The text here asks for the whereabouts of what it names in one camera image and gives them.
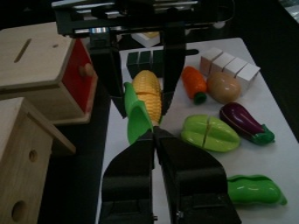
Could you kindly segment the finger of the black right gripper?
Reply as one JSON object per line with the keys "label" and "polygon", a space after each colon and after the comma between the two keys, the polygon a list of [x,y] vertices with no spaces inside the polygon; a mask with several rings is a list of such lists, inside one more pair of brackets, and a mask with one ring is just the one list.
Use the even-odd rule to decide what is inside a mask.
{"label": "finger of the black right gripper", "polygon": [[88,50],[97,77],[115,103],[119,114],[125,117],[127,111],[117,35],[107,27],[89,29]]}
{"label": "finger of the black right gripper", "polygon": [[185,59],[185,34],[183,22],[163,28],[163,115],[171,107],[176,84]]}

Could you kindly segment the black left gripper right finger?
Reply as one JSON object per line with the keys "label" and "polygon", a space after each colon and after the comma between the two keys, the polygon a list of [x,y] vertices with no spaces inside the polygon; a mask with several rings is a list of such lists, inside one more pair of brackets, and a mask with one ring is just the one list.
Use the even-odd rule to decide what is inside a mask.
{"label": "black left gripper right finger", "polygon": [[159,127],[153,128],[153,140],[171,223],[241,224],[219,160]]}

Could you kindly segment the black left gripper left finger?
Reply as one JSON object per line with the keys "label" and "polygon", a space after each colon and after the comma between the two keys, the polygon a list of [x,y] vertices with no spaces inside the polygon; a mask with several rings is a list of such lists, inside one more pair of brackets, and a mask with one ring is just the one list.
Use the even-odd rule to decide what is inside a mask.
{"label": "black left gripper left finger", "polygon": [[116,155],[101,179],[99,224],[153,224],[153,133],[147,131]]}

